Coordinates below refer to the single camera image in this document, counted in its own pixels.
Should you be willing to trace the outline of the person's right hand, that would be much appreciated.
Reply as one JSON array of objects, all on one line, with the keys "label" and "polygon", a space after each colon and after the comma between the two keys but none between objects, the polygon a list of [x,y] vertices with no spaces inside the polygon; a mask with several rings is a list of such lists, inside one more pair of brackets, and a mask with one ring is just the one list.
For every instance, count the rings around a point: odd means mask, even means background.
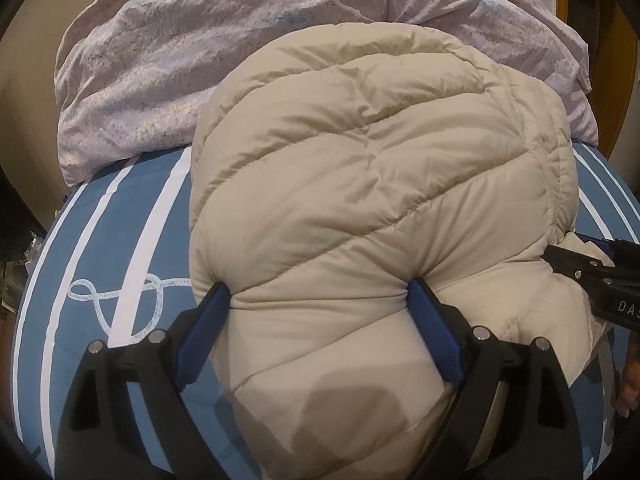
[{"label": "person's right hand", "polygon": [[639,407],[640,396],[640,349],[639,334],[631,333],[628,340],[625,367],[620,380],[620,394],[615,409],[617,414],[628,418]]}]

